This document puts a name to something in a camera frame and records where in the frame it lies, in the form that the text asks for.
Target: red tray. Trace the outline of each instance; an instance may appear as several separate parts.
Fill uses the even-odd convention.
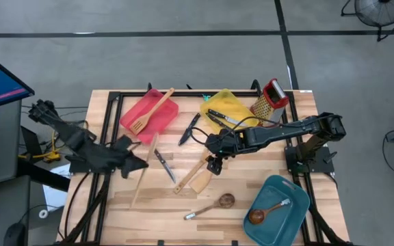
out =
[[[130,125],[140,116],[148,113],[161,100],[162,96],[163,94],[156,89],[149,90],[135,106],[121,117],[120,124],[130,130]],[[178,112],[179,106],[170,99],[167,99],[151,115],[147,126],[137,135],[137,138],[143,144],[150,144],[155,133],[162,133],[167,125],[175,119]]]

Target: wooden tabletop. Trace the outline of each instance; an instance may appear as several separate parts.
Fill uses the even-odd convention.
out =
[[[109,90],[94,90],[86,115],[89,130],[98,138],[101,134],[109,92]],[[312,92],[293,91],[293,94],[299,119],[317,115]],[[140,97],[125,97],[122,115],[139,99]],[[250,107],[256,100],[252,97],[239,97],[238,99],[247,107]],[[177,146],[185,128],[200,111],[203,98],[172,97],[171,100],[179,105],[179,114],[177,119],[160,134],[157,149],[172,168],[179,182],[197,164],[205,149],[191,138],[182,146]],[[111,139],[115,108],[116,103],[112,108],[106,142]],[[287,107],[287,115],[291,121],[289,107]],[[196,126],[207,133],[212,132],[204,119],[200,119]],[[123,134],[135,140],[129,131],[120,126],[118,137]],[[195,132],[194,134],[201,141],[205,140],[205,136],[201,133]],[[140,194],[135,206],[131,209],[129,205],[142,170],[131,172],[127,179],[121,178],[120,172],[116,172],[111,177],[101,244],[156,245],[158,240],[164,240],[166,245],[230,245],[231,241],[236,240],[240,245],[255,245],[243,231],[243,218],[266,178],[278,174],[291,180],[285,163],[283,151],[285,145],[285,141],[277,141],[256,153],[239,155],[235,159],[225,161],[222,173],[219,176],[213,176],[208,187],[200,194],[195,193],[188,185],[179,194],[174,194],[175,184],[165,169],[157,159],[150,160],[150,167],[142,181]],[[147,152],[148,146],[140,146],[134,150],[134,153],[143,159],[146,158]],[[67,205],[82,177],[83,174],[77,174],[71,178],[68,198],[60,223],[61,232],[65,224]],[[311,174],[311,178],[319,212],[337,235],[348,241],[349,236],[335,184],[324,174]],[[68,232],[86,211],[91,182],[92,175],[89,175],[76,195],[70,212]],[[223,193],[232,193],[235,196],[234,207],[214,208],[194,219],[183,220],[184,215],[211,205]],[[90,224],[89,239],[91,240],[94,238],[96,213]],[[308,226],[311,240],[314,241],[312,223],[309,222]],[[301,244],[302,235],[299,232],[294,245]]]

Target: small knife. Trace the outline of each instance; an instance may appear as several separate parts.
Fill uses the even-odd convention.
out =
[[[232,119],[232,118],[230,118],[228,116],[225,116],[224,114],[219,113],[219,112],[217,112],[215,110],[212,110],[212,109],[208,109],[208,113],[210,113],[211,115],[217,116],[219,118],[223,118],[223,119],[227,120],[227,122],[230,122],[230,123],[235,124],[235,125],[239,123],[238,120],[234,120],[234,119]],[[248,126],[248,125],[246,123],[242,122],[240,124],[240,126]]]
[[[165,161],[165,159],[161,156],[161,153],[159,153],[159,151],[157,151],[157,149],[155,149],[155,155],[156,155],[157,159],[161,162],[161,164],[163,165],[163,168],[165,168],[165,170],[167,171],[168,175],[170,176],[170,178],[172,179],[172,181],[175,184],[176,183],[176,178],[174,177],[174,174],[172,173],[170,167],[168,167],[168,164]]]
[[[196,116],[194,116],[194,119],[192,119],[191,123],[189,123],[189,126],[186,128],[185,132],[183,133],[181,140],[179,141],[179,146],[184,144],[189,139],[189,136],[191,136],[191,128],[193,128],[196,125],[197,120],[199,118],[200,118],[200,114],[197,113]]]
[[[210,120],[212,120],[213,122],[215,122],[217,125],[221,126],[222,128],[226,128],[228,130],[230,130],[231,128],[229,126],[227,126],[225,123],[221,122],[221,120],[217,119],[214,115],[211,115],[209,113],[206,113],[206,115],[208,116],[208,118]]]

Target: spoon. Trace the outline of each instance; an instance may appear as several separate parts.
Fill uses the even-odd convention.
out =
[[[184,220],[191,219],[201,213],[211,210],[212,208],[230,208],[231,206],[233,206],[234,203],[235,203],[235,197],[232,194],[226,193],[226,194],[222,195],[212,205],[210,205],[206,208],[200,209],[199,211],[196,211],[194,213],[188,214],[188,215],[184,216],[183,219]]]
[[[290,199],[285,199],[281,201],[280,203],[274,205],[271,208],[268,209],[254,209],[249,212],[249,221],[253,225],[258,225],[260,223],[263,223],[264,219],[267,217],[267,214],[272,212],[273,210],[276,210],[284,205],[289,204],[291,201]]]

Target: blue tray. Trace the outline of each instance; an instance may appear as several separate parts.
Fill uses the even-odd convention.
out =
[[[264,222],[253,225],[252,209],[270,208],[289,198],[291,203],[270,212]],[[291,246],[309,207],[309,196],[299,186],[279,175],[270,176],[259,191],[243,222],[244,232],[264,246]]]

